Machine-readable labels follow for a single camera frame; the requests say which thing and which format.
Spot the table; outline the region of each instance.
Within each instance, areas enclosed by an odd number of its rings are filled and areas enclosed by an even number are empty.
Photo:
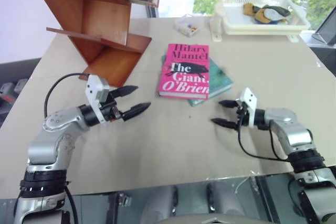
[[[257,96],[259,108],[295,111],[313,132],[325,164],[336,164],[336,79],[301,39],[291,43],[285,36],[224,35],[223,42],[213,42],[207,26],[187,38],[173,29],[174,21],[131,20],[131,33],[153,40],[126,82],[139,89],[119,98],[118,107],[128,110],[147,101],[152,105],[132,120],[97,125],[78,138],[67,177],[73,194],[292,171],[287,163],[245,155],[235,131],[210,121],[235,115],[218,101],[236,98],[244,87]],[[185,100],[159,97],[161,57],[168,43],[209,45],[211,58],[234,81],[231,90],[196,107]],[[1,198],[18,194],[28,145],[43,122],[47,91],[59,77],[85,67],[70,40],[57,35],[0,129]],[[85,85],[76,77],[64,80],[52,93],[48,111],[88,104]],[[272,155],[268,132],[244,128],[242,142],[250,152]]]

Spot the white wall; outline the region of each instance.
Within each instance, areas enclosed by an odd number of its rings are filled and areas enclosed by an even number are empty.
[[[0,64],[42,57],[55,37],[46,27],[60,27],[44,0],[0,0],[0,6]],[[131,17],[147,18],[145,6],[132,5]]]

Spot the white tray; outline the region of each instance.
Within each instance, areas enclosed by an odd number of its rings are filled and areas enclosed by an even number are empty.
[[[276,25],[257,24],[253,17],[243,14],[243,5],[252,3],[256,6],[281,6],[291,11],[288,23],[279,22]],[[216,14],[222,16],[227,34],[251,35],[298,35],[310,27],[306,12],[291,0],[218,0],[215,6]]]

